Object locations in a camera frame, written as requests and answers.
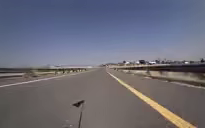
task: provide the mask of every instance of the asphalt road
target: asphalt road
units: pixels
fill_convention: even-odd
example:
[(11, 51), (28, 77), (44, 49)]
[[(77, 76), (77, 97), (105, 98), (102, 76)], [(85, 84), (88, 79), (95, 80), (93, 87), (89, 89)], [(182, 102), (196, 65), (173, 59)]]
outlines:
[[(205, 128), (205, 89), (108, 72), (193, 126)], [(86, 101), (81, 128), (176, 127), (105, 69), (97, 69), (1, 86), (0, 128), (77, 128), (80, 109), (72, 104), (79, 100)]]

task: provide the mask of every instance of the sky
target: sky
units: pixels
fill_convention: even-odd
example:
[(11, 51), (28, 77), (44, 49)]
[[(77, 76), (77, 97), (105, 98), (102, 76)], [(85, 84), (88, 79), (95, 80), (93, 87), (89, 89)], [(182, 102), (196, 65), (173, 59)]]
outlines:
[(0, 66), (205, 58), (205, 0), (0, 0)]

